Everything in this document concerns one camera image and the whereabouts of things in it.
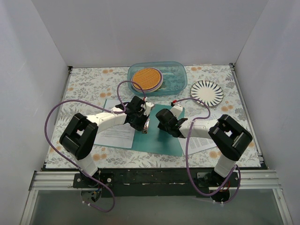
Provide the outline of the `silver folder clip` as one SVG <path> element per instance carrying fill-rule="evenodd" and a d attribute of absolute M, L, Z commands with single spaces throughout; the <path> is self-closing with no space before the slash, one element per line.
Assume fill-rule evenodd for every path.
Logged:
<path fill-rule="evenodd" d="M 150 118 L 148 118 L 144 124 L 144 127 L 142 129 L 142 133 L 143 134 L 147 134 L 148 132 L 148 129 L 149 129 L 149 123 L 150 123 Z"/>

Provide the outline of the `teal plastic folder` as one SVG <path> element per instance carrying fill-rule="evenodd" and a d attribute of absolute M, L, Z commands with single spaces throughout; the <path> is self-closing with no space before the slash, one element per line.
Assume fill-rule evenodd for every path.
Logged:
<path fill-rule="evenodd" d="M 159 121 L 156 118 L 156 114 L 162 109 L 171 109 L 171 106 L 155 105 L 154 109 L 150 112 L 150 123 L 147 134 L 135 130 L 130 150 L 177 157 L 183 155 L 178 138 L 174 138 L 172 135 L 158 128 Z"/>

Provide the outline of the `printed paper sheet top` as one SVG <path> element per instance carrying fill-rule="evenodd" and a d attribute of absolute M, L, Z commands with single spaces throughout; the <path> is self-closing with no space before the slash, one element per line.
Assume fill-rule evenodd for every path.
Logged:
<path fill-rule="evenodd" d="M 117 125 L 97 134 L 95 145 L 131 149 L 134 139 L 135 129 L 128 123 Z"/>

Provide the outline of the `printed paper stack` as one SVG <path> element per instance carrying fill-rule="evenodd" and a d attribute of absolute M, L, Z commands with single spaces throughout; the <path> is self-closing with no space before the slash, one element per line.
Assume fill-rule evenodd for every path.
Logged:
<path fill-rule="evenodd" d="M 187 138 L 178 138 L 178 140 L 182 147 L 183 154 L 185 155 Z M 188 155 L 208 150 L 214 147 L 216 147 L 216 144 L 213 142 L 212 139 L 190 137 L 188 142 Z"/>

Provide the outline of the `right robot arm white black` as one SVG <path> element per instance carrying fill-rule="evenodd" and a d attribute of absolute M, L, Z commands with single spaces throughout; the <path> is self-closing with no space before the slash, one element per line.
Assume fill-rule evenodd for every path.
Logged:
<path fill-rule="evenodd" d="M 209 120 L 206 117 L 178 119 L 171 110 L 162 109 L 156 114 L 156 118 L 159 121 L 159 129 L 175 138 L 186 139 L 186 168 L 190 178 L 192 178 L 188 164 L 190 138 L 211 139 L 216 144 L 221 156 L 211 172 L 211 178 L 217 186 L 223 186 L 229 181 L 233 170 L 237 168 L 236 162 L 253 140 L 252 135 L 227 114 L 216 120 Z"/>

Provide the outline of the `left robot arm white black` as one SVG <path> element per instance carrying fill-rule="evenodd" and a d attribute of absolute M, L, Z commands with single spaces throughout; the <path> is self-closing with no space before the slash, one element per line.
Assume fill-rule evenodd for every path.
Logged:
<path fill-rule="evenodd" d="M 93 115 L 75 114 L 60 137 L 60 144 L 75 160 L 77 167 L 85 173 L 83 181 L 88 187 L 96 187 L 100 176 L 93 161 L 91 150 L 98 133 L 116 125 L 129 124 L 137 131 L 142 131 L 154 104 L 134 96 L 124 104 L 118 104 L 111 110 Z"/>

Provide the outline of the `floral patterned table mat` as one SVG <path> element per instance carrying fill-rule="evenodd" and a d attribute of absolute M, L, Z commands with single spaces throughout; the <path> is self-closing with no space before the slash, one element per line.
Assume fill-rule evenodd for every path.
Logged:
<path fill-rule="evenodd" d="M 228 114 L 245 129 L 250 130 L 247 113 L 240 97 L 236 79 L 229 66 L 186 66 L 184 72 L 177 68 L 167 67 L 164 72 L 163 88 L 179 89 L 179 93 L 170 95 L 149 96 L 148 99 L 156 106 L 169 105 L 171 101 L 180 99 L 185 109 L 185 116 L 209 116 L 219 118 Z M 103 106 L 105 101 L 127 101 L 133 97 L 129 89 L 128 67 L 105 68 L 74 68 L 70 74 L 65 103 L 60 107 L 59 117 L 52 135 L 53 147 L 50 148 L 46 169 L 72 169 L 71 155 L 59 143 L 59 138 L 72 116 L 76 113 L 89 115 L 97 111 L 97 106 Z M 199 80 L 213 81 L 220 85 L 224 99 L 217 106 L 207 110 L 190 99 L 191 86 Z M 186 147 L 180 145 L 178 139 L 169 138 L 171 147 L 153 148 L 147 152 L 143 147 L 133 147 L 130 150 L 95 145 L 92 157 L 100 168 L 181 168 L 214 167 L 221 153 L 217 147 L 211 147 L 184 156 Z"/>

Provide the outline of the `orange woven round coaster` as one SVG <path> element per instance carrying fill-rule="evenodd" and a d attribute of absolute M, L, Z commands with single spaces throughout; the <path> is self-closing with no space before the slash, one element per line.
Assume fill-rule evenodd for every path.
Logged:
<path fill-rule="evenodd" d="M 144 68 L 137 71 L 131 81 L 133 89 L 138 92 L 154 92 L 161 87 L 163 75 L 156 68 Z"/>

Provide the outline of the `clear teal plastic container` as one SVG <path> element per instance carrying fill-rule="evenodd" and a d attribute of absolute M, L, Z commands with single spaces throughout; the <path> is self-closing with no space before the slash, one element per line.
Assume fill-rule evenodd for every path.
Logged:
<path fill-rule="evenodd" d="M 135 95 L 146 93 L 148 97 L 176 95 L 188 82 L 183 65 L 175 61 L 134 64 L 128 70 L 127 79 Z"/>

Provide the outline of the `blue striped white plate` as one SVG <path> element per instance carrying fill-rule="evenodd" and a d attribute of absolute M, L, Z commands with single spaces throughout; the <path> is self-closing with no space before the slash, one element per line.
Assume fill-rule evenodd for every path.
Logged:
<path fill-rule="evenodd" d="M 209 107 L 217 106 L 224 99 L 222 88 L 213 81 L 200 80 L 191 86 L 190 95 L 192 98 L 202 101 L 200 105 L 206 104 Z"/>

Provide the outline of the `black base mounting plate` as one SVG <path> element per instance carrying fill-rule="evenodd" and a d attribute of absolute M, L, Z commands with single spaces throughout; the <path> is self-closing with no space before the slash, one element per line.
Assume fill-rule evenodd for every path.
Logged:
<path fill-rule="evenodd" d="M 165 169 L 100 169 L 90 179 L 78 172 L 74 176 L 74 188 L 100 189 L 102 197 L 110 197 L 106 185 L 116 197 L 129 196 L 196 196 L 198 190 L 209 193 L 209 188 L 219 187 L 225 178 L 212 168 L 165 168 Z"/>

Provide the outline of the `aluminium frame rail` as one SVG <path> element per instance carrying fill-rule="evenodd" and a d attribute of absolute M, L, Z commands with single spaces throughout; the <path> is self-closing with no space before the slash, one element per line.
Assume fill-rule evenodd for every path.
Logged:
<path fill-rule="evenodd" d="M 35 172 L 29 190 L 68 190 L 78 174 L 68 172 Z M 275 170 L 242 170 L 241 189 L 281 189 L 282 185 Z"/>

